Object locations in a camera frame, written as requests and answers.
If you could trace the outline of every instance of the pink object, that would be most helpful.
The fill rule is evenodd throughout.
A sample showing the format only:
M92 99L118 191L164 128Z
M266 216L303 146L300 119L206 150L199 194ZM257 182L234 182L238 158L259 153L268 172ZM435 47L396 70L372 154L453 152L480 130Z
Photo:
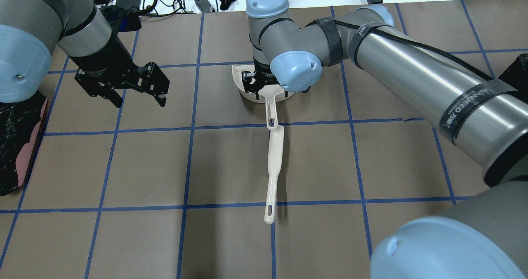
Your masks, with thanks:
M38 122L35 125L35 128L33 129L31 133L30 141L22 147L15 161L16 171L17 171L17 174L19 175L19 185L18 185L19 187L22 186L22 184L24 184L24 179L26 179L26 176L28 175L28 168L31 162L31 155L33 154L33 150L34 150L35 143L36 143L36 136L38 134L38 130L40 129L40 125L44 117L46 105L47 105L47 99L42 105L42 109L40 111L40 122Z

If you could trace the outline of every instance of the grid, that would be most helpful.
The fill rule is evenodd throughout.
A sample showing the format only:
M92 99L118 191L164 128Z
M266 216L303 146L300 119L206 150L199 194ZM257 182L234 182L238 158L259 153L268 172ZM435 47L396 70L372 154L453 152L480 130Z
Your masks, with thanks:
M526 52L528 51L527 48L519 48L519 49L504 49L504 50L484 50L481 40L479 39L479 35L477 33L477 30L474 27L473 21L469 15L469 12L467 11L467 7L464 1L460 1L462 4L462 7L464 8L465 15L467 16L467 20L469 21L469 24L471 26L471 29L473 31L473 34L477 40L477 43L479 44L479 51L453 51L451 54L482 54L488 69L490 70L490 73L493 77L495 77L495 74L492 70L492 66L490 65L490 61L487 58L488 53L499 53L499 52ZM400 12L400 7L398 4L396 5L396 10L398 13L398 18L400 20L402 29L404 33L407 35L407 29L405 27L405 23L403 21L402 14ZM332 13L332 17L335 16L334 14L334 7L330 7L330 11ZM49 108L49 112L47 114L47 119L44 125L44 133L43 136L94 136L94 135L105 135L105 134L113 134L113 142L111 146L111 152L109 154L108 158L108 164L106 168L106 173L104 176L104 183L102 187L102 192L100 196L99 206L96 208L61 208L61 209L22 209L21 206L24 201L25 192L30 185L28 182L27 185L23 188L23 191L21 193L21 197L19 200L19 204L17 209L14 210L0 210L0 214L6 214L6 213L13 213L13 221L11 224L11 228L9 230L5 246L2 251L2 256L0 257L0 267L2 267L2 264L4 262L4 258L6 255L6 251L9 247L9 242L11 240L11 236L13 233L13 230L17 224L17 218L20 214L26 214L26 213L52 213L52 212L95 212L97 213L96 223L94 225L94 232L91 240L91 246L89 251L89 256L87 260L87 265L85 269L85 278L88 278L90 273L90 265L92 260L92 255L94 252L94 246L97 239L98 234L98 227L99 227L99 221L101 217L102 212L107 211L148 211L148 210L181 210L182 212L182 218L181 218L181 232L180 232L180 239L179 239L179 254L178 254L178 260L177 260L177 273L175 276L179 279L181 278L181 270L182 270L182 257L183 257L183 251L184 251L184 239L185 239L185 224L186 224L186 214L188 209L207 209L207 208L240 208L240 207L264 207L265 202L247 202L247 203L213 203L213 204L199 204L199 205L192 205L188 204L188 198L189 198L189 182L190 182L190 173L191 173L191 160L192 160L192 153L193 153L193 141L194 141L194 131L195 130L202 130L202 129L225 129L225 128L256 128L256 127L266 127L265 123L256 123L256 124L243 124L243 125L210 125L210 126L196 126L196 104L197 104L197 97L198 97L198 78L200 75L200 67L202 66L214 66L214 65L229 65L229 64L249 64L252 63L252 61L236 61L236 62L218 62L218 63L201 63L200 62L200 55L202 51L202 38L203 38L203 27L204 27L204 20L205 16L202 14L200 19L200 39L198 44L198 58L196 60L196 63L193 64L175 64L175 65L160 65L161 68L175 68L175 67L194 67L196 68L196 80L194 84L194 102L193 102L193 110L192 110L192 122L190 127L179 127L179 128L145 128L145 129L120 129L119 124L121 120L121 112L122 108L118 112L117 121L115 122L115 129L114 130L106 130L101 132L46 132L45 129L47 127L47 121L49 121L49 118L51 116L55 100L57 98L57 94L59 91L59 88L61 86L62 79L64 77L64 74L66 73L72 73L75 71L66 70L66 66L68 65L68 58L66 58L66 61L64 62L64 66L62 68L62 71L51 71L49 74L60 74L60 78L58 81L58 85L55 89L55 93L53 96L53 99L51 100L51 105ZM136 50L136 44L138 40L138 35L140 31L136 32L135 39L134 39L134 46L132 48L131 55L134 57L134 53ZM362 180L362 173L361 173L361 167L360 167L360 157L358 151L358 146L356 143L356 136L355 136L355 125L358 123L387 123L387 122L401 122L401 121L423 121L422 118L412 118L412 119L403 119L403 118L388 118L388 119L354 119L352 116L351 111L351 105L350 105L350 99L349 99L349 92L348 92L348 86L347 86L347 77L345 76L345 67L343 62L341 65L341 78L343 81L343 87L344 87L344 94L345 94L345 100L346 100L346 109L348 114L347 120L339 120L339 121L304 121L304 122L295 122L295 123L281 123L281 125L326 125L326 124L348 124L351 132L351 141L353 145L353 151L354 151L354 160L356 165L356 172L358 176L358 187L360 190L360 198L359 199L351 199L351 200L328 200L328 201L287 201L287 202L278 202L278 206L309 206L309 205L325 205L325 204L361 204L362 205L362 213L363 213L363 220L364 220L364 228L365 228L365 240L366 245L368 247L368 254L369 256L372 254L372 243L371 243L371 236L370 236L370 227L368 223L368 213L366 209L366 205L368 203L397 203L397 202L438 202L438 201L450 201L452 204L456 204L457 201L460 200L467 200L471 196L455 196L455 193L453 191L453 187L451 186L451 181L449 178L449 172L447 169L447 165L445 163L445 159L443 156L443 150L438 138L438 134L436 132L436 129L433 127L431 128L432 134L434 136L434 140L438 149L438 154L441 159L441 166L443 168L443 173L445 176L445 183L449 190L449 196L448 197L430 197L430 198L399 198L399 199L368 199L365 196L364 189L363 189L363 180ZM126 90L123 92L123 99L126 98ZM103 207L103 201L104 196L106 192L106 186L108 182L109 173L111 170L111 164L113 159L113 152L115 149L116 141L119 136L119 134L124 133L130 133L130 132L173 132L173 131L189 131L190 132L190 140L189 140L189 149L188 149L188 155L187 155L187 170L186 170L186 176L185 176L185 193L184 193L184 200L183 205L177 205L177 206L124 206L124 207ZM272 277L274 279L277 278L277 263L276 263L276 236L275 236L275 224L271 225L270 227L270 236L271 236L271 263L272 263Z

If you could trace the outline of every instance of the robotic arm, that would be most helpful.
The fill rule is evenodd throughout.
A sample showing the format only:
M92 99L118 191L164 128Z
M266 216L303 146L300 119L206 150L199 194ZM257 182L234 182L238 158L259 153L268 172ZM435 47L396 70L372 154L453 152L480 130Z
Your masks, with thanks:
M247 0L255 73L246 92L269 84L306 92L322 67L354 61L414 106L483 167L492 187L462 204L407 223L383 240L372 279L528 276L528 104L515 88L396 31L385 7L358 8L299 28L288 0Z
M131 88L165 105L169 80L153 62L134 64L92 0L0 0L0 10L0 102L30 98L58 44L79 66L75 80L92 97L120 108L115 89Z

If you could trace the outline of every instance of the light blue joint cap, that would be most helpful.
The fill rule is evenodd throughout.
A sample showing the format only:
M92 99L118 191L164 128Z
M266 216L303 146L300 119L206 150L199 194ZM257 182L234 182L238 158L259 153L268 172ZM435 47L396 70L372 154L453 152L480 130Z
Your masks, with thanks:
M20 29L0 25L0 102L21 102L35 94L51 65L46 46Z
M389 24L390 26L394 27L394 17L392 17L392 14L385 8L383 5L372 5L372 6L364 6L357 9L370 9L376 12L378 15L381 16L383 21L385 23Z
M269 18L286 12L288 0L245 0L245 12L253 18Z
M270 68L279 85L289 92L308 89L323 72L319 58L306 51L288 51L277 55L271 61Z
M526 279L492 240L437 216L411 221L381 241L370 270L371 279Z

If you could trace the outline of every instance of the white dustpan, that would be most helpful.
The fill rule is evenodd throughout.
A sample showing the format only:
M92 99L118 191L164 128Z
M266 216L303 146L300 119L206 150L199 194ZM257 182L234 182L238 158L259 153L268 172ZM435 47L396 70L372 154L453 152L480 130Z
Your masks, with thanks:
M233 79L240 94L252 102L266 104L266 126L270 130L268 149L268 194L266 196L266 212L264 222L272 224L275 222L275 206L277 205L277 181L283 163L284 127L279 125L277 119L276 102L287 99L284 97L285 91L279 85L266 85L259 91L260 99L256 99L254 93L246 93L242 83L242 72L253 72L253 65L233 65Z

